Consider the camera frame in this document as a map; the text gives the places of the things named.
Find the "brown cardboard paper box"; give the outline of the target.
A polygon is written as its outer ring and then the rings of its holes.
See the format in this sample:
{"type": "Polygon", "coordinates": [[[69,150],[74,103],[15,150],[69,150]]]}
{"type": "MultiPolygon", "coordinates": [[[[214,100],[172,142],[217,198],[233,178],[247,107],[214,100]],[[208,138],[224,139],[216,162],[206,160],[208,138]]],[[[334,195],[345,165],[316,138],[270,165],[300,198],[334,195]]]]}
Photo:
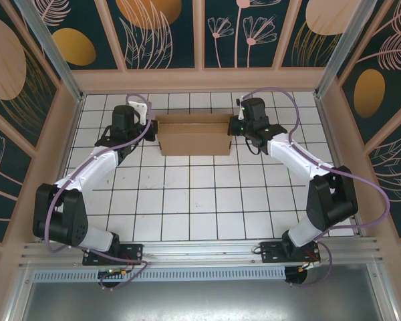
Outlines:
{"type": "Polygon", "coordinates": [[[159,115],[158,143],[163,156],[228,156],[230,114],[159,115]]]}

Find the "small circuit board with LED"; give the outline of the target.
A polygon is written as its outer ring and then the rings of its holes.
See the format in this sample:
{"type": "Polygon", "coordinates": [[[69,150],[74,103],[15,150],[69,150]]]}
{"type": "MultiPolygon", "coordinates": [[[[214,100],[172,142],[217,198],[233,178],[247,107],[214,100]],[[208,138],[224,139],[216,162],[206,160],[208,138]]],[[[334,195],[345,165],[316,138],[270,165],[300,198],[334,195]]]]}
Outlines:
{"type": "Polygon", "coordinates": [[[98,279],[106,279],[106,278],[122,278],[126,274],[131,272],[131,270],[125,268],[114,268],[114,269],[106,269],[106,270],[99,270],[98,271],[98,279]]]}

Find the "grey metal sheet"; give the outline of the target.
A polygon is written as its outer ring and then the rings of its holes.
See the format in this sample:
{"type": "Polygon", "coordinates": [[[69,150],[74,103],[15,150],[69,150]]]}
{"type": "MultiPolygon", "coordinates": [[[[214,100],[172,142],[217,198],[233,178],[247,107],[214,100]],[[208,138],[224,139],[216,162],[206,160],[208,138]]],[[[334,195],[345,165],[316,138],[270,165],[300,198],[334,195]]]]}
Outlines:
{"type": "Polygon", "coordinates": [[[312,287],[151,278],[114,292],[29,270],[7,321],[401,321],[401,311],[378,264],[336,265],[312,287]]]}

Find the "aluminium corner post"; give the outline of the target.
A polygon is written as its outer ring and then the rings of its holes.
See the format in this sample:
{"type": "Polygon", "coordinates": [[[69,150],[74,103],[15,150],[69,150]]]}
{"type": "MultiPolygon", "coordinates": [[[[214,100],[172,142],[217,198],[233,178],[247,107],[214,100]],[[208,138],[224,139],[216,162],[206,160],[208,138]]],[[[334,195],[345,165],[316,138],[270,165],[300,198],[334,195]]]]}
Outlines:
{"type": "Polygon", "coordinates": [[[366,22],[373,13],[376,3],[377,0],[361,0],[356,7],[315,89],[314,97],[316,99],[320,100],[326,94],[345,58],[349,55],[359,34],[361,34],[366,22]]]}
{"type": "Polygon", "coordinates": [[[56,46],[49,29],[42,21],[34,3],[31,0],[14,0],[14,2],[21,14],[26,18],[28,26],[30,26],[37,40],[44,48],[45,53],[50,58],[61,80],[70,91],[70,94],[76,101],[80,102],[83,97],[83,92],[80,90],[67,62],[56,46]]]}

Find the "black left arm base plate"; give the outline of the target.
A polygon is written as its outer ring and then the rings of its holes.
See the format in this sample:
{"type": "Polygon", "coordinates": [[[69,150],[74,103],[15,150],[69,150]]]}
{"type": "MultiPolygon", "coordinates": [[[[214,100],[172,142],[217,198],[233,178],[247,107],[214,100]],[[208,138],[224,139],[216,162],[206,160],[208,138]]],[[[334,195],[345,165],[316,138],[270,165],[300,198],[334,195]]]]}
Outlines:
{"type": "Polygon", "coordinates": [[[92,252],[85,252],[82,258],[83,266],[109,266],[116,265],[123,267],[128,264],[128,260],[134,260],[134,265],[140,265],[143,254],[142,244],[120,244],[112,245],[111,248],[104,252],[104,254],[111,257],[117,257],[122,261],[116,261],[115,259],[109,259],[102,255],[98,255],[92,252]]]}

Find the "aluminium mounting rail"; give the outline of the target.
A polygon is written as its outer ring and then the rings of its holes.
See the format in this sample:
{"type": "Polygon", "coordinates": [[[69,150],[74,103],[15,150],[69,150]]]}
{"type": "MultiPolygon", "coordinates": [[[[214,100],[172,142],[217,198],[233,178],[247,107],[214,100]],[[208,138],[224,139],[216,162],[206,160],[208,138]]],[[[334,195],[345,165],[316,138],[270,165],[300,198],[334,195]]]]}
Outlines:
{"type": "MultiPolygon", "coordinates": [[[[383,261],[378,242],[372,237],[325,237],[320,239],[322,264],[329,262],[324,247],[331,251],[334,264],[364,264],[383,261]]],[[[259,240],[230,241],[145,241],[142,259],[152,268],[205,268],[261,265],[261,257],[253,253],[259,240]]],[[[50,253],[44,243],[24,246],[18,267],[70,269],[83,268],[83,252],[65,248],[50,253]]]]}

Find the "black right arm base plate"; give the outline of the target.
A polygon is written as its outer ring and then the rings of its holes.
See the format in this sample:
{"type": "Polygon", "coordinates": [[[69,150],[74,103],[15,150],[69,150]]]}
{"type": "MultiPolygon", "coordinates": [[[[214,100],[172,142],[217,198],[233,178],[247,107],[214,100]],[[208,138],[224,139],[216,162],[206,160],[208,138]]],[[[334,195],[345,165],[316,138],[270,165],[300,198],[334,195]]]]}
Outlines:
{"type": "Polygon", "coordinates": [[[318,244],[314,241],[296,247],[286,241],[265,241],[260,243],[263,263],[310,263],[321,260],[318,244]]]}

